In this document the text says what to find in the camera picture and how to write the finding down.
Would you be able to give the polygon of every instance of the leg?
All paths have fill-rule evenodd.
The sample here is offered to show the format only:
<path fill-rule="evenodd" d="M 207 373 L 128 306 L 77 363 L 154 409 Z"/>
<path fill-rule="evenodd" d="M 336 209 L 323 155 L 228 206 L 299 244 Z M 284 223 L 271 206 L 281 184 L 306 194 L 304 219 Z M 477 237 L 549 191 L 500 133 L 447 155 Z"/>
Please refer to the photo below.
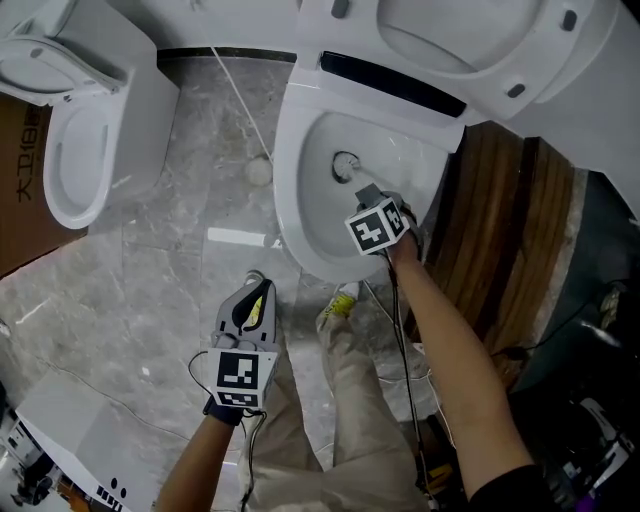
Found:
<path fill-rule="evenodd" d="M 367 347 L 344 316 L 321 315 L 317 327 L 336 402 L 334 465 L 389 451 L 402 453 L 413 465 L 411 449 L 384 399 Z"/>
<path fill-rule="evenodd" d="M 264 279 L 261 273 L 250 271 L 245 283 Z M 291 360 L 284 341 L 284 334 L 276 321 L 276 341 L 280 358 L 276 374 L 265 401 L 267 418 L 260 426 L 253 449 L 251 438 L 260 417 L 243 420 L 246 429 L 244 448 L 238 461 L 240 488 L 247 492 L 251 485 L 249 457 L 252 458 L 254 489 L 249 504 L 254 509 L 270 510 L 282 499 L 278 482 L 305 479 L 308 475 L 322 473 L 311 443 L 304 431 L 302 406 L 296 389 Z"/>
<path fill-rule="evenodd" d="M 334 468 L 325 473 L 337 508 L 426 511 L 411 449 L 384 399 L 367 347 L 344 316 L 320 315 L 324 369 L 336 403 Z"/>
<path fill-rule="evenodd" d="M 284 344 L 278 369 L 265 403 L 267 419 L 253 446 L 254 472 L 261 466 L 322 471 L 304 431 L 302 406 L 293 377 L 291 361 Z M 244 420 L 247 440 L 243 458 L 249 455 L 249 440 L 258 418 Z"/>

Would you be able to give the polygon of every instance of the toilet lid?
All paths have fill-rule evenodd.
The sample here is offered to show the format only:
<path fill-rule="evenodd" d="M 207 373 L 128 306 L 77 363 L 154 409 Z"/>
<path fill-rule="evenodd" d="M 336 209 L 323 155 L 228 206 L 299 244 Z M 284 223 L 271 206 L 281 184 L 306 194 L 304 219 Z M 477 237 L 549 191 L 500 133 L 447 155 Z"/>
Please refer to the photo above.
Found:
<path fill-rule="evenodd" d="M 120 85 L 50 39 L 19 36 L 0 41 L 0 92 L 29 103 L 54 105 L 110 94 Z"/>

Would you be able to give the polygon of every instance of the white wall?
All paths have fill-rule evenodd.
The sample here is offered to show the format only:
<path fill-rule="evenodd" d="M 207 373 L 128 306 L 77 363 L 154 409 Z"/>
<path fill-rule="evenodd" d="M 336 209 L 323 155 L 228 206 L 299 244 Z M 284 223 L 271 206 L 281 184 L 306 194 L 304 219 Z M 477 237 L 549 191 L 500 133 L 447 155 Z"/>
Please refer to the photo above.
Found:
<path fill-rule="evenodd" d="M 46 0 L 0 0 L 0 36 Z M 298 0 L 107 0 L 140 27 L 158 48 L 232 46 L 295 51 Z"/>

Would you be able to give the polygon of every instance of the black sleeve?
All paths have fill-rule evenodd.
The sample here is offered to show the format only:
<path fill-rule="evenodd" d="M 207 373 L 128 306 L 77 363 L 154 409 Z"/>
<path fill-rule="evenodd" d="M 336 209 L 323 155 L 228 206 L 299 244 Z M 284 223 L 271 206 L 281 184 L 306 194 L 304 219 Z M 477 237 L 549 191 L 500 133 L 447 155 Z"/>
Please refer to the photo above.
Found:
<path fill-rule="evenodd" d="M 472 512 L 559 510 L 537 466 L 517 468 L 492 480 L 471 496 L 469 505 Z"/>

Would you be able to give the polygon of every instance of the shoe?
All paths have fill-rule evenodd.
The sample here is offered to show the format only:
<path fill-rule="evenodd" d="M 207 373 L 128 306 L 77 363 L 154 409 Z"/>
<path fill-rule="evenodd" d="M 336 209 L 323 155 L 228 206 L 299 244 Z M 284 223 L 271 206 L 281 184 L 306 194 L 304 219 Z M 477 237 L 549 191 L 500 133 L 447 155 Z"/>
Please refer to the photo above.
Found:
<path fill-rule="evenodd" d="M 360 283 L 347 283 L 339 286 L 321 316 L 327 318 L 329 315 L 334 314 L 349 318 L 351 310 L 358 300 L 358 295 L 360 295 Z"/>

